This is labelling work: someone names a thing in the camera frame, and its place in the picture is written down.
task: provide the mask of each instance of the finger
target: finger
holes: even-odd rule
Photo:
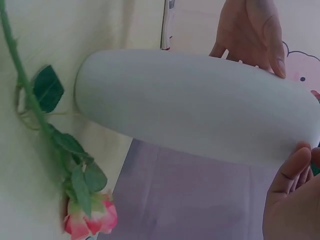
[[[267,200],[274,204],[289,194],[295,178],[306,169],[311,161],[311,151],[307,147],[300,148],[280,167],[268,190]]]
[[[306,177],[306,182],[309,182],[311,179],[314,178],[314,173],[312,172],[311,167],[309,168],[308,176]]]
[[[266,70],[266,71],[270,71],[271,70],[270,64],[259,64],[258,67],[260,69],[263,69],[263,70]]]
[[[320,168],[320,148],[316,147],[312,149],[311,156],[314,165],[316,165],[317,168]]]
[[[299,149],[302,149],[302,148],[308,148],[309,150],[311,150],[311,146],[310,146],[309,143],[304,142],[304,141],[301,141],[301,142],[299,142],[299,143],[295,146],[295,149],[294,149],[294,151],[291,153],[291,156],[292,156],[295,152],[297,152]],[[297,184],[298,184],[298,181],[299,181],[300,177],[301,177],[301,174],[300,174],[300,176],[297,176],[297,177],[294,179],[294,181],[293,181],[293,183],[292,183],[292,186],[291,186],[291,188],[290,188],[290,190],[289,190],[290,193],[293,193],[293,192],[297,189]]]
[[[263,34],[266,40],[270,66],[277,76],[285,78],[285,51],[282,43],[282,30],[277,14],[270,17],[264,24]]]
[[[300,141],[297,143],[297,145],[295,146],[294,151],[291,153],[291,155],[293,155],[295,152],[297,152],[299,149],[302,148],[307,148],[311,151],[311,145],[305,141]]]
[[[296,190],[297,184],[298,184],[298,180],[299,180],[300,176],[297,176],[292,183],[292,186],[289,190],[289,194],[293,193]]]
[[[221,58],[222,55],[225,53],[225,51],[226,51],[226,48],[223,45],[216,42],[214,44],[209,56],[215,57],[215,58]]]
[[[233,56],[230,52],[228,53],[228,56],[226,56],[226,59],[234,62],[239,62],[239,59]]]
[[[310,174],[310,166],[307,166],[303,170],[303,172],[300,174],[300,177],[298,178],[296,186],[295,186],[293,191],[295,191],[296,189],[300,188],[302,185],[304,185],[307,182],[308,177],[310,177],[309,174]]]

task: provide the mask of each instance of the pink cartoon character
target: pink cartoon character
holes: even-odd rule
[[[283,42],[286,78],[302,82],[320,101],[320,59],[302,51],[289,51]]]

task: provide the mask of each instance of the purple fabric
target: purple fabric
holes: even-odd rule
[[[113,193],[118,225],[98,240],[262,240],[276,171],[134,140]]]

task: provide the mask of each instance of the white vase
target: white vase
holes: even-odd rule
[[[278,167],[320,141],[320,104],[297,82],[225,59],[106,50],[82,65],[79,110],[119,133],[221,161]]]

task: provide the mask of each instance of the pink rose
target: pink rose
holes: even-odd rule
[[[81,240],[99,232],[109,234],[117,225],[118,217],[111,194],[95,193],[91,197],[92,212],[89,218],[72,200],[68,203],[68,215],[64,218],[64,230],[71,240]]]

